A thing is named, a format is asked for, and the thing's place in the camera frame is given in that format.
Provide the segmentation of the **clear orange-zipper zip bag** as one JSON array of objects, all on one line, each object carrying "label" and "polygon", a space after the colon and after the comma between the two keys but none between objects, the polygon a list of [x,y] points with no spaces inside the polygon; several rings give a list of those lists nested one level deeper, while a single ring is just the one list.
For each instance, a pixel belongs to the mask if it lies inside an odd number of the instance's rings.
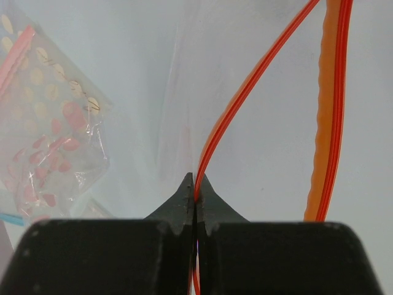
[{"label": "clear orange-zipper zip bag", "polygon": [[164,203],[203,178],[250,222],[339,222],[392,293],[392,2],[188,1],[161,107]]}]

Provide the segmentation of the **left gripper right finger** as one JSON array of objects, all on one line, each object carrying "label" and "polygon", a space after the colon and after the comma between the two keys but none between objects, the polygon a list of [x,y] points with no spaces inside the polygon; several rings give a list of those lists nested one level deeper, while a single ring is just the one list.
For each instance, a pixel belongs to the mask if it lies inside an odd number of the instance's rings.
[{"label": "left gripper right finger", "polygon": [[381,294],[339,222],[250,222],[203,178],[196,203],[201,294]]}]

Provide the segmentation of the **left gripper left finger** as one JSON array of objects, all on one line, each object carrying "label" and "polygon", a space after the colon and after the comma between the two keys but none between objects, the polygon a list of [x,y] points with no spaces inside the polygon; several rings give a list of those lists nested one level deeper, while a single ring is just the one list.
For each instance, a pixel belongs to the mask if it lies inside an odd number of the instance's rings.
[{"label": "left gripper left finger", "polygon": [[193,176],[144,219],[52,219],[22,237],[2,294],[189,294]]}]

